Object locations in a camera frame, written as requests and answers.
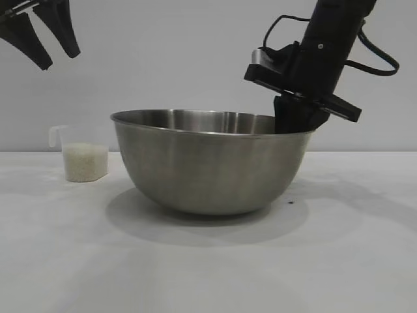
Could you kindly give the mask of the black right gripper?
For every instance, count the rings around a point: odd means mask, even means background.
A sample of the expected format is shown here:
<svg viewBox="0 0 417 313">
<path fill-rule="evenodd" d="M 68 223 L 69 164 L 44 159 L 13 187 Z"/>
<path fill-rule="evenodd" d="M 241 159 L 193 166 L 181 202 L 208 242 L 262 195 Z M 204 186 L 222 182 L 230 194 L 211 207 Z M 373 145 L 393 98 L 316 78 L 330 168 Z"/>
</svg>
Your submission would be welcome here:
<svg viewBox="0 0 417 313">
<path fill-rule="evenodd" d="M 275 133 L 317 130 L 333 114 L 356 122 L 360 108 L 334 94 L 374 1 L 318 1 L 300 42 L 252 53 L 244 79 L 273 90 Z"/>
</svg>

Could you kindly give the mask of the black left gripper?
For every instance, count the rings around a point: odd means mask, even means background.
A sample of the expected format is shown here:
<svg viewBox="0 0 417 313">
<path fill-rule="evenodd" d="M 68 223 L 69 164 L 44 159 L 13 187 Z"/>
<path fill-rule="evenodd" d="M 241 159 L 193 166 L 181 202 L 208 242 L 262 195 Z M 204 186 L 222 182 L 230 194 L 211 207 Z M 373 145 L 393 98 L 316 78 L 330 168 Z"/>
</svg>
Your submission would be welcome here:
<svg viewBox="0 0 417 313">
<path fill-rule="evenodd" d="M 80 48 L 72 25 L 69 0 L 1 0 L 1 38 L 30 58 L 41 70 L 47 70 L 53 64 L 28 13 L 21 13 L 31 7 L 53 33 L 67 56 L 77 57 Z"/>
</svg>

